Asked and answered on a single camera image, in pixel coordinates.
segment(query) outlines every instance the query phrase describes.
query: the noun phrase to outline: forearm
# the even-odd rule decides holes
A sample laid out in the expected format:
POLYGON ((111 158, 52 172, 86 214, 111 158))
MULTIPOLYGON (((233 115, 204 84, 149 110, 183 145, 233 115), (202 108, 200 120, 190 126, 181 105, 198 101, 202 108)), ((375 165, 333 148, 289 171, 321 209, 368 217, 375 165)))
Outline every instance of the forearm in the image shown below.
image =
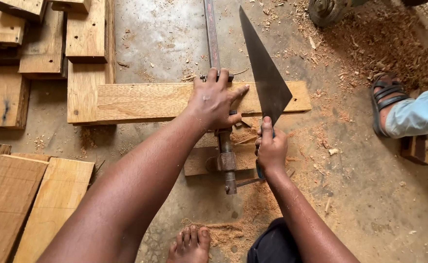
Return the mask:
POLYGON ((184 111, 126 154, 89 189, 42 258, 48 259, 47 252, 68 251, 51 258, 133 261, 142 236, 204 132, 195 116, 184 111))
POLYGON ((285 170, 272 171, 266 180, 306 263, 351 263, 357 258, 329 229, 285 170))

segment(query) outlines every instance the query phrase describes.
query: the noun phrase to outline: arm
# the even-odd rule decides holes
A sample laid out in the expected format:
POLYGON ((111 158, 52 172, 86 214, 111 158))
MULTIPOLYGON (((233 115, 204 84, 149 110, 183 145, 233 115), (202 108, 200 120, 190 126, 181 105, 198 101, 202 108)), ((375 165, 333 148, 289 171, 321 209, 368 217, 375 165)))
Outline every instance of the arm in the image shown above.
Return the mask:
POLYGON ((264 118, 262 137, 256 141, 259 146, 258 162, 297 243, 302 260, 306 263, 359 262, 287 176, 287 136, 275 129, 276 136, 273 138, 270 122, 269 117, 264 118))
POLYGON ((193 146, 207 131, 241 121, 230 106, 246 92, 226 89, 228 71, 194 80, 186 109, 126 154, 89 189, 37 262, 134 262, 141 239, 193 146))

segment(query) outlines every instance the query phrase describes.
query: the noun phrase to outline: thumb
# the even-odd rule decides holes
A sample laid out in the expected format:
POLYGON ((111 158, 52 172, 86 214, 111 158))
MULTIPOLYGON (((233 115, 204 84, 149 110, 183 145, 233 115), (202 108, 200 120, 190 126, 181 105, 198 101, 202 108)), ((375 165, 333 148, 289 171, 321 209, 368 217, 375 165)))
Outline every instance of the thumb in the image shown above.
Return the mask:
POLYGON ((263 141, 265 144, 272 144, 272 122, 271 118, 266 116, 264 117, 263 124, 261 125, 263 130, 263 141))
POLYGON ((228 121, 230 122, 230 126, 235 125, 235 123, 241 122, 241 112, 237 112, 237 114, 229 115, 228 121))

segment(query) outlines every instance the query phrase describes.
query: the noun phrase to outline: hand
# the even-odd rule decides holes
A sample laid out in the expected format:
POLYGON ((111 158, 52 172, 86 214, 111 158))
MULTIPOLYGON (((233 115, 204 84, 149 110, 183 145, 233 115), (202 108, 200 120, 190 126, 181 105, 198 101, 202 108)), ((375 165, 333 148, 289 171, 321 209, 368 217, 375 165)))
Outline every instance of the hand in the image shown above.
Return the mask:
POLYGON ((201 120, 205 129, 216 130, 232 127, 241 121, 241 113, 229 115, 230 106, 249 89, 249 85, 234 91, 227 90, 228 70, 220 70, 219 80, 216 82, 217 69, 211 68, 206 82, 198 77, 194 79, 194 89, 188 101, 187 109, 201 120))
POLYGON ((285 157, 287 156, 287 136, 279 129, 275 129, 275 137, 272 138, 272 123, 270 117, 264 117, 261 129, 258 130, 260 136, 256 144, 255 154, 258 156, 258 163, 267 176, 274 172, 285 172, 285 157))

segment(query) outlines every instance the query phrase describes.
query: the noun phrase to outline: light blue pants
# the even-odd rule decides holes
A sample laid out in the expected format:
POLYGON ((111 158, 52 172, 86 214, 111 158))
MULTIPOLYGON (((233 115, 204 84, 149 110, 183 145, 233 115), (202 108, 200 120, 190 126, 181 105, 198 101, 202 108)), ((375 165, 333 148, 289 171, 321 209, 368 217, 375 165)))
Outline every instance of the light blue pants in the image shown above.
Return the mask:
POLYGON ((385 129, 391 138, 428 134, 428 91, 417 99, 396 103, 386 118, 385 129))

